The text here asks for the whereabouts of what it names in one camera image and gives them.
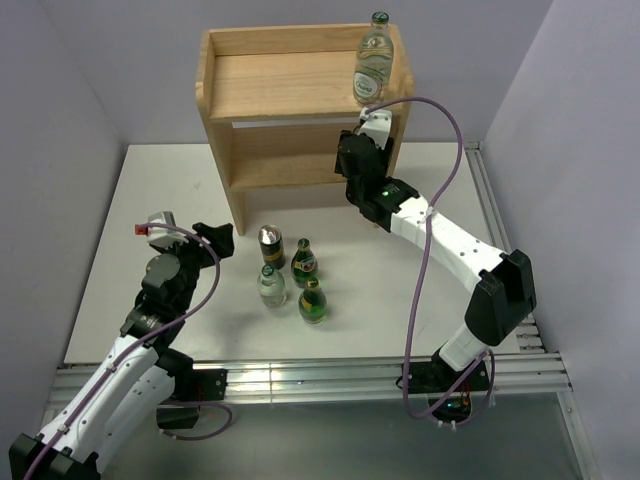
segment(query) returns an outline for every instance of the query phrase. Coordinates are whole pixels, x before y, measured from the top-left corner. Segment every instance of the glass bottle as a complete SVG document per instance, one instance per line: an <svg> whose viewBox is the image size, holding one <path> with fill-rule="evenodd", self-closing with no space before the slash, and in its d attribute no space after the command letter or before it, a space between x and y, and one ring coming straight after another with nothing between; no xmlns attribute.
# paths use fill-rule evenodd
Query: glass bottle
<svg viewBox="0 0 640 480"><path fill-rule="evenodd" d="M371 16L371 29L360 40L353 74L353 96L360 105L380 103L393 65L393 42L387 30L389 15L376 12Z"/></svg>
<svg viewBox="0 0 640 480"><path fill-rule="evenodd" d="M298 298L298 310L307 323L320 323L327 318L327 297L316 277L309 277Z"/></svg>
<svg viewBox="0 0 640 480"><path fill-rule="evenodd" d="M291 275L296 285L304 288L305 281L309 277L315 277L318 273L318 260L311 251L309 240L298 240L298 251L291 259Z"/></svg>
<svg viewBox="0 0 640 480"><path fill-rule="evenodd" d="M258 292L262 303L267 307L282 306L287 299L284 277L271 265L265 265L258 276Z"/></svg>

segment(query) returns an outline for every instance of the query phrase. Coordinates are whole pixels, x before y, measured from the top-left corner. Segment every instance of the green glass bottle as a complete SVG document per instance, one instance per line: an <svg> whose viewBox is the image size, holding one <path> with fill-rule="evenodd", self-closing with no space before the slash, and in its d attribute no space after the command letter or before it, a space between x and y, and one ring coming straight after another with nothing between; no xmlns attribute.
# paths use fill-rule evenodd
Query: green glass bottle
<svg viewBox="0 0 640 480"><path fill-rule="evenodd" d="M309 277L298 299L298 310L307 323L320 323L327 318L327 297L316 277Z"/></svg>
<svg viewBox="0 0 640 480"><path fill-rule="evenodd" d="M305 282L318 273L318 260L310 249L309 240L298 240L298 251L291 260L291 275L300 288L304 288Z"/></svg>

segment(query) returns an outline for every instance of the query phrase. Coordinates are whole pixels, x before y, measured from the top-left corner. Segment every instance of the black can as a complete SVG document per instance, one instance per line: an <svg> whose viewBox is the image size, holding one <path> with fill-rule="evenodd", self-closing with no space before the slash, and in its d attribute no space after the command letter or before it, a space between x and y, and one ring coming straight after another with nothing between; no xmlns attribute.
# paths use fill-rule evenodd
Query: black can
<svg viewBox="0 0 640 480"><path fill-rule="evenodd" d="M278 270L284 267L284 247L280 229L273 225L263 225L258 233L258 241L264 263Z"/></svg>

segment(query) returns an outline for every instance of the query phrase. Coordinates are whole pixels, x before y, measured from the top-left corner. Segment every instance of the white table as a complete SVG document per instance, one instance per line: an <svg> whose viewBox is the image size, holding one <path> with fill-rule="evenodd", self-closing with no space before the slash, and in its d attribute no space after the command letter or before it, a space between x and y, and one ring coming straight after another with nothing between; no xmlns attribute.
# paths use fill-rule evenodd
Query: white table
<svg viewBox="0 0 640 480"><path fill-rule="evenodd" d="M403 144L395 176L431 196L455 160L454 144ZM218 291L173 343L197 361L310 360L398 357L406 337L411 298L422 251L374 228L344 198L344 186L252 192L247 234L222 262ZM178 225L231 221L207 145L131 146L109 209L82 299L68 364L98 363L133 307L144 268L154 252L133 234L149 214L171 210ZM488 242L477 192L466 161L439 210ZM287 259L307 237L320 266L329 319L308 325L297 311L300 294L288 266L289 299L269 310L260 302L256 277L262 265L257 231L265 223L283 232ZM204 270L192 304L209 289ZM469 294L447 270L431 263L415 331L414 355L430 355L463 322ZM514 334L497 353L519 353Z"/></svg>

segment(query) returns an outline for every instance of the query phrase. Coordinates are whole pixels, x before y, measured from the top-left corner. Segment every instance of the cable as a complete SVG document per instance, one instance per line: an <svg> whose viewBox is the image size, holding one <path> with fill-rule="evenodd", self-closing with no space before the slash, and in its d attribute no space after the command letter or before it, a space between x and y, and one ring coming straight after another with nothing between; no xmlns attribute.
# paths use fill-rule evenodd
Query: cable
<svg viewBox="0 0 640 480"><path fill-rule="evenodd" d="M53 435L53 437L51 437L51 440L49 440L49 442L44 446L44 448L36 456L36 458L34 459L33 463L31 463L31 466L27 470L27 473L24 476L24 480L32 480L33 479L33 475L34 475L35 471L37 470L38 466L40 465L40 463L42 462L42 460L44 459L44 457L47 455L47 453L49 453L49 451L53 447L55 447L55 445L60 441L60 439L68 432L68 429L69 429L68 425L73 424L73 422L80 416L80 414L87 407L89 402L91 402L93 397L95 397L96 393L98 393L98 391L105 384L107 379L113 373L116 372L116 369L118 368L118 366L120 366L120 364L124 361L125 358L127 358L127 356L131 352L133 352L136 348L138 348L140 345L144 344L145 342L148 342L149 340L157 337L158 335L163 334L167 330L170 330L170 329L174 328L175 326L182 324L187 318L191 317L194 313L196 313L198 310L200 310L202 307L204 307L205 304L213 296L213 293L216 291L216 288L218 288L218 282L220 281L220 258L218 257L216 252L213 250L213 248L211 248L211 246L207 242L205 242L202 237L200 237L200 236L196 235L195 233L192 233L192 232L190 232L188 230L185 230L184 228L176 227L175 225L168 225L166 223L145 223L145 224L140 225L140 227L141 228L166 228L167 230L172 230L172 231L175 231L175 232L182 233L183 235L186 235L187 237L195 240L200 245L202 245L204 247L204 249L209 253L209 255L211 255L211 257L213 258L213 263L216 266L216 277L213 280L213 285L211 285L211 289L209 290L207 295L205 295L205 297L202 299L202 301L198 305L193 307L191 310L189 310L184 315L182 315L182 316L176 318L175 320L167 323L162 328L159 328L158 330L155 330L155 331L145 335L144 337L136 340L134 343L129 345L129 347L127 347L120 355L118 355L118 357L116 357L116 359L112 363L113 367L115 367L115 368L108 368L108 369L106 369L104 371L104 373L98 379L98 381L87 392L87 394L80 401L80 403L78 403L78 406L71 412L71 414L67 418L67 421L60 426L61 429L59 429Z"/></svg>
<svg viewBox="0 0 640 480"><path fill-rule="evenodd" d="M176 435L175 433L169 432L167 430L161 430L163 435L166 435L167 437L170 437L173 440L181 440L183 442L199 442L201 440L208 440L224 432L227 428L231 426L231 422L233 421L233 412L231 411L231 409L226 405L223 405L222 403L218 403L218 402L163 402L162 405L171 405L176 407L198 407L198 408L214 407L227 412L227 421L224 422L224 425L222 425L219 429L215 430L214 432L207 433L206 435L185 437L182 435Z"/></svg>
<svg viewBox="0 0 640 480"><path fill-rule="evenodd" d="M413 293L413 301L411 303L411 312L409 314L409 325L407 327L407 341L405 344L404 361L402 364L402 400L404 402L404 406L409 416L413 419L420 420L427 417L433 419L433 416L432 416L433 412L438 408L440 408L440 406L451 396L451 394L458 388L458 386L466 380L466 378L471 374L471 372L473 372L473 370L480 364L480 362L486 356L486 353L482 353L481 355L479 355L473 361L473 363L471 363L471 365L467 367L467 369L464 371L462 376L452 385L451 388L449 388L449 390L447 390L447 392L440 398L440 400L438 400L436 403L434 403L432 406L430 406L429 408L427 408L422 412L416 412L412 409L411 403L409 401L409 368L411 364L411 347L413 344L413 332L416 326L416 315L418 312L418 304L420 303L420 294L422 292L424 277L427 272L427 265L429 264L429 252L431 251L431 238L433 234L431 221L433 217L433 212L435 211L434 209L435 209L436 203L438 202L442 194L445 192L445 190L449 187L449 185L451 185L451 182L453 181L454 177L458 173L460 164L462 163L463 144L462 144L462 133L460 132L460 127L458 126L458 122L456 122L456 119L453 118L453 115L451 115L451 113L444 106L442 106L438 102L431 100L429 98L425 98L425 97L397 98L395 100L390 100L388 102L383 102L379 105L375 105L374 107L369 108L365 113L369 114L369 113L375 112L376 110L380 110L382 108L390 107L391 105L395 105L397 103L404 103L404 102L426 103L440 110L447 117L447 119L449 119L449 122L451 122L451 125L453 126L453 129L456 132L456 140L458 143L458 153L456 155L456 161L453 165L453 169L451 170L451 173L449 173L449 176L444 181L442 186L438 189L438 191L436 191L435 195L431 198L431 201L429 202L429 206L431 208L429 209L429 212L427 213L427 217L425 219L426 238L425 238L425 245L424 245L424 253L422 255L422 264L420 265L420 273L418 275L418 281L416 282L416 288ZM491 355L491 359L493 362L494 357L493 357L493 352L491 352L491 350L489 350L489 355ZM490 388L489 388L489 391L487 392L487 396L485 397L485 400L487 400L487 398L490 398L492 393L493 393L493 385L490 385ZM482 410L483 410L483 406L481 405L480 408L476 411L476 413L472 415L469 419L474 418ZM468 420L464 422L460 422L457 425L467 423Z"/></svg>

